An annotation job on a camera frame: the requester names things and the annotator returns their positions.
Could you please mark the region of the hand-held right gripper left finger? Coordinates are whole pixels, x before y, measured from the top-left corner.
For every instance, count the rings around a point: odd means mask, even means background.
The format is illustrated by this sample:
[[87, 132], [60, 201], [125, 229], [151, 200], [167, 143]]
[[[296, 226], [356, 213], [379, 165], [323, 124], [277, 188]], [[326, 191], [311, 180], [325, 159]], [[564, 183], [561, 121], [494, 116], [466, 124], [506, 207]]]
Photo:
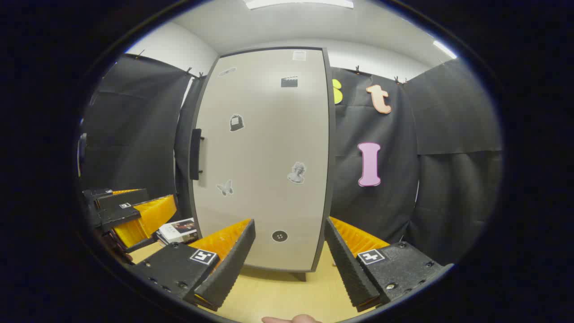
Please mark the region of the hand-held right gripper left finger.
[[255, 239], [256, 223], [248, 218], [190, 244], [170, 243], [130, 271], [170, 298], [217, 311]]

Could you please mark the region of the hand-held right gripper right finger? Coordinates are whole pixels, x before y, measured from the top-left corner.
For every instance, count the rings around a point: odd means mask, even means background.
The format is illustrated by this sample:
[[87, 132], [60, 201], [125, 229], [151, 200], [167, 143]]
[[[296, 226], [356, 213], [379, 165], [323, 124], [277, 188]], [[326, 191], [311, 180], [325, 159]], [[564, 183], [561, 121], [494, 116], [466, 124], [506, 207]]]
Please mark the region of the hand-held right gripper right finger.
[[324, 236], [357, 311], [386, 306], [434, 284], [442, 265], [406, 241], [389, 244], [340, 219], [326, 219]]

